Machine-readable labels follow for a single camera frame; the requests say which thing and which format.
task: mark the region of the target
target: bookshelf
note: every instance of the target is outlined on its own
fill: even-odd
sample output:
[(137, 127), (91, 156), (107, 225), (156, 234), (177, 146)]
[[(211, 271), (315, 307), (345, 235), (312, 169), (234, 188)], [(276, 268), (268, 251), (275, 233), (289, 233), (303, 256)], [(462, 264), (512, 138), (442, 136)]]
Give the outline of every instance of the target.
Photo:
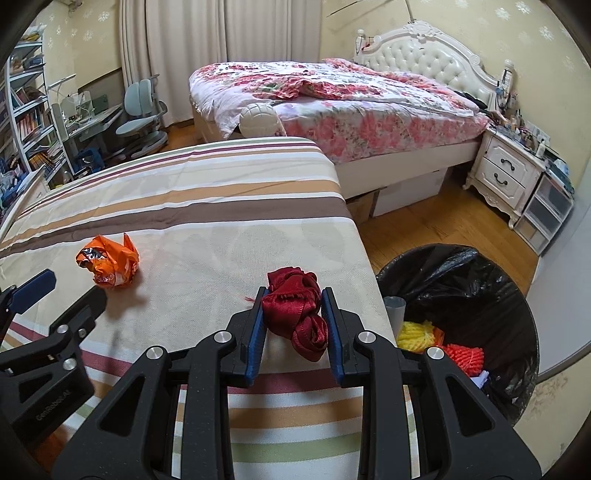
[(24, 171), (43, 168), (50, 187), (65, 183), (72, 165), (50, 108), (43, 38), (15, 46), (1, 82), (0, 157), (17, 158)]

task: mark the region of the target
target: floral comforter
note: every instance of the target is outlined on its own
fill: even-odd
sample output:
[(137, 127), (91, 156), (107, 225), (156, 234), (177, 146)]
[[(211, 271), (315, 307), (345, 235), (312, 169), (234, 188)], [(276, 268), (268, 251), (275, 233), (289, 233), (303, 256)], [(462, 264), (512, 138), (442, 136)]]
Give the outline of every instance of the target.
[(460, 143), (488, 124), (474, 103), (421, 75), (324, 62), (209, 65), (190, 78), (192, 100), (225, 137), (246, 105), (269, 102), (287, 135), (314, 140), (334, 163)]

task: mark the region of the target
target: garbage bin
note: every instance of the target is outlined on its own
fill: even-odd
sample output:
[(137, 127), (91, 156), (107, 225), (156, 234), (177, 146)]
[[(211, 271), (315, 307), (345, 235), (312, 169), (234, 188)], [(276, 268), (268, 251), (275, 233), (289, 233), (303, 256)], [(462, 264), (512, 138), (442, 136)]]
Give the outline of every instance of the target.
[(396, 257), (377, 275), (382, 297), (407, 302), (405, 321), (429, 320), (445, 344), (484, 350), (484, 393), (514, 425), (534, 391), (538, 335), (525, 297), (478, 250), (434, 244)]

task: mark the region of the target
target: gray chair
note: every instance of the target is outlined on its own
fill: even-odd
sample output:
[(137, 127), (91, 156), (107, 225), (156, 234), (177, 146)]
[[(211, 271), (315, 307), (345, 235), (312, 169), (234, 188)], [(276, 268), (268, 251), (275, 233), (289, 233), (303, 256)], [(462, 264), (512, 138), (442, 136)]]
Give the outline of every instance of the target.
[(116, 133), (120, 137), (139, 135), (139, 139), (125, 149), (126, 155), (133, 160), (157, 152), (168, 143), (167, 133), (160, 131), (168, 107), (158, 100), (154, 90), (153, 82), (157, 76), (133, 83), (125, 92), (125, 111), (137, 118), (121, 125)]

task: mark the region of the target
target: blue gripper pad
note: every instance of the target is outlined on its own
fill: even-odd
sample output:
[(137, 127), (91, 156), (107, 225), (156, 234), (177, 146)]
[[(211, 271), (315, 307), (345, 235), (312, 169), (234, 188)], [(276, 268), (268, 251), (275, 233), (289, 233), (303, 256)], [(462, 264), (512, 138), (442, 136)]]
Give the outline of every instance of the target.
[(332, 371), (336, 382), (342, 386), (345, 377), (345, 369), (343, 367), (343, 346), (336, 325), (335, 314), (333, 313), (333, 308), (330, 304), (330, 298), (326, 289), (322, 291), (322, 307), (320, 309), (320, 314), (329, 328), (328, 350), (330, 370)]
[(44, 270), (13, 292), (8, 308), (22, 315), (55, 287), (55, 274), (51, 270)]
[[(263, 297), (269, 293), (269, 290), (265, 290)], [(267, 326), (263, 321), (262, 317), (262, 305), (261, 300), (257, 298), (253, 308), (258, 307), (256, 311), (255, 324), (252, 328), (250, 340), (246, 350), (246, 373), (245, 378), (249, 385), (252, 385), (255, 378), (258, 376), (259, 369), (261, 367), (262, 349), (265, 346), (265, 337), (267, 336)]]

